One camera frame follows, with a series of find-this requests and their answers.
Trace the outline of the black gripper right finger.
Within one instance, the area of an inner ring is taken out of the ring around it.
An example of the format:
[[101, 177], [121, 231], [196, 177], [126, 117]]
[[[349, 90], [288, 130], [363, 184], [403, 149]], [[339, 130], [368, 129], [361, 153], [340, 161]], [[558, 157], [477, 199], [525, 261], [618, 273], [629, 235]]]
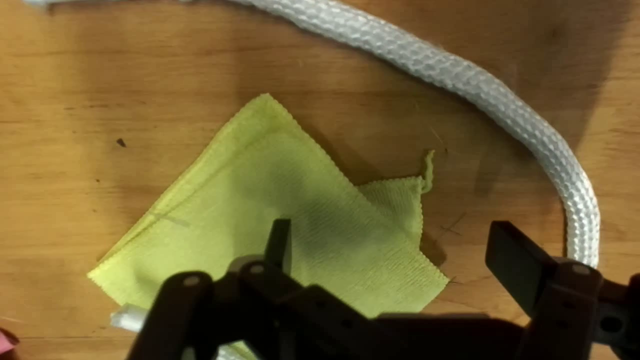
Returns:
[[558, 262], [512, 222], [491, 225], [486, 266], [519, 307], [532, 316]]

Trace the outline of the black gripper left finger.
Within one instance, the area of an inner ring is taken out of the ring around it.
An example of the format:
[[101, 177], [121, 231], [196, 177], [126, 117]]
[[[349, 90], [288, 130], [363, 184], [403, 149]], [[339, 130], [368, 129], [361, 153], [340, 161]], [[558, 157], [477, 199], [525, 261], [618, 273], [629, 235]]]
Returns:
[[287, 218], [272, 225], [264, 261], [281, 273], [291, 273], [291, 222]]

